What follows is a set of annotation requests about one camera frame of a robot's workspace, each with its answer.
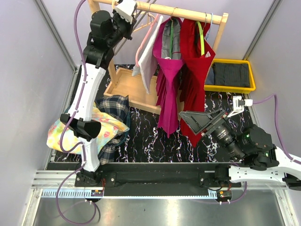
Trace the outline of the pink hanger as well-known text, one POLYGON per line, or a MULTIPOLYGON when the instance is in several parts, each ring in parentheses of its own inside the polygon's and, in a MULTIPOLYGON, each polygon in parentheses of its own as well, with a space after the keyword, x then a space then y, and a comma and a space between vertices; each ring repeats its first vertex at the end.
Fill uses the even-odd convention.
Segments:
POLYGON ((139 59, 138 59, 139 53, 140 53, 140 51, 143 49, 143 47, 144 47, 144 45, 145 45, 145 43, 146 43, 146 41, 147 41, 149 35, 151 34, 151 31, 152 31, 153 26, 155 25, 155 23, 156 23, 156 22, 158 21, 158 19, 159 19, 159 16, 160 16, 160 14, 156 14, 156 16, 154 17, 154 20, 152 20, 150 23, 148 23, 149 29, 148 29, 148 31, 147 31, 147 33, 146 33, 144 39, 142 40, 142 42, 141 42, 139 48, 137 49, 137 52, 136 52, 136 55, 135 55, 135 66, 136 66, 136 67, 139 67, 139 64, 138 64, 138 61, 139 61, 139 59))

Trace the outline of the white garment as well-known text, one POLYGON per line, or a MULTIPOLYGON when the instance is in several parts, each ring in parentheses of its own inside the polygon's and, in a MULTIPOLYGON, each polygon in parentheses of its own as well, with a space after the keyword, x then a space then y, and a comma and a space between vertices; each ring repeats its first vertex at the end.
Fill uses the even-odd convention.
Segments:
POLYGON ((160 15, 158 21, 152 28, 152 31, 143 47, 143 49, 139 53, 139 67, 134 65, 132 76, 137 76, 138 74, 142 77, 142 82, 147 94, 150 94, 150 85, 151 79, 157 69, 158 62, 157 59, 153 55, 153 47, 155 43, 155 39, 158 35, 159 28, 163 22, 163 16, 160 15))

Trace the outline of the grey garment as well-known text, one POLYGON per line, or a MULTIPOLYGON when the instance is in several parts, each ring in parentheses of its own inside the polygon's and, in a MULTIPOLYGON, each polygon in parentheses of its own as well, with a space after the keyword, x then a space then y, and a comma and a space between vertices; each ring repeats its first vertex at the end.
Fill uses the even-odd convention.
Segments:
POLYGON ((162 34, 161 57, 165 59, 180 60, 180 30, 178 19, 173 17, 164 26, 162 34))

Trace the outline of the magenta skirt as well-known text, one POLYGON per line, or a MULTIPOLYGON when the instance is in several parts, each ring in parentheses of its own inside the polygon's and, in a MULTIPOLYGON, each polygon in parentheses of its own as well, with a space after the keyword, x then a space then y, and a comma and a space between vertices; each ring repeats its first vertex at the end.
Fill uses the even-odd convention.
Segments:
MULTIPOLYGON (((171 18, 167 19, 161 24, 152 51, 159 65, 159 73, 156 84, 156 92, 158 96, 156 105, 161 107, 161 111, 158 126, 166 132, 168 137, 179 127, 177 108, 177 95, 179 88, 178 73, 184 65, 184 60, 182 57, 180 60, 165 59, 161 57, 162 34, 164 26, 171 18)), ((181 19, 178 17, 175 18, 179 20, 180 25, 182 26, 181 19)))

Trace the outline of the navy plaid skirt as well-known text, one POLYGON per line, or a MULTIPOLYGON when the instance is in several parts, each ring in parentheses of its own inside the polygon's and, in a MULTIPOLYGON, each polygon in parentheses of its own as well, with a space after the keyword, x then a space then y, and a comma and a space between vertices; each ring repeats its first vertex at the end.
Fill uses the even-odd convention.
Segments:
MULTIPOLYGON (((107 113, 130 128, 131 114, 129 111, 128 96, 113 95, 111 97, 104 97, 96 100, 96 106, 101 112, 107 113)), ((98 154, 100 165, 105 165, 114 161, 116 149, 125 142, 128 134, 129 130, 116 134, 101 148, 98 154)))

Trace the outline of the green hanger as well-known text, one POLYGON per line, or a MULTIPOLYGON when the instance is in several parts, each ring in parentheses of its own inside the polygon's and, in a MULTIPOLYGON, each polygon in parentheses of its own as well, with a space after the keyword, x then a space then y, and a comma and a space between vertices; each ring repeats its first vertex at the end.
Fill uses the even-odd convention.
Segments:
POLYGON ((170 20, 170 45, 169 45, 169 57, 172 59, 173 55, 173 36, 174 36, 174 21, 171 18, 170 20))

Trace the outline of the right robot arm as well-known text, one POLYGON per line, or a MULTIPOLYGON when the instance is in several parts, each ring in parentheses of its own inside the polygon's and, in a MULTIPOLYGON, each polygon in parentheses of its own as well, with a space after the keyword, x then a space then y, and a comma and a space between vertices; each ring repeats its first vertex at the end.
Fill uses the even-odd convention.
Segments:
POLYGON ((233 160, 227 166, 215 167, 213 179, 216 185, 269 181, 291 190, 301 189, 301 166, 290 160, 273 144, 271 135, 257 125, 253 124, 237 135, 223 109, 210 113, 182 111, 179 116, 195 134, 211 135, 233 160))

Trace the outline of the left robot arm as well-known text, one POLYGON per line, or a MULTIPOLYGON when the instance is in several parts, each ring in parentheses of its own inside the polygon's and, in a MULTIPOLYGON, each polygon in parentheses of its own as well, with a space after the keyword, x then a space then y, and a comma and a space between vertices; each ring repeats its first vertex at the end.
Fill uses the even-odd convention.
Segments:
POLYGON ((101 183, 98 169, 96 138, 101 131, 101 123, 92 119, 92 109, 99 84, 106 74, 110 61, 114 56, 114 47, 123 39, 132 39, 136 19, 134 11, 114 9, 99 10, 93 13, 90 22, 90 33, 85 48, 80 48, 82 56, 82 72, 75 99, 68 113, 61 114, 60 121, 65 129, 70 129, 81 146, 81 167, 77 170, 81 177, 91 186, 101 183))

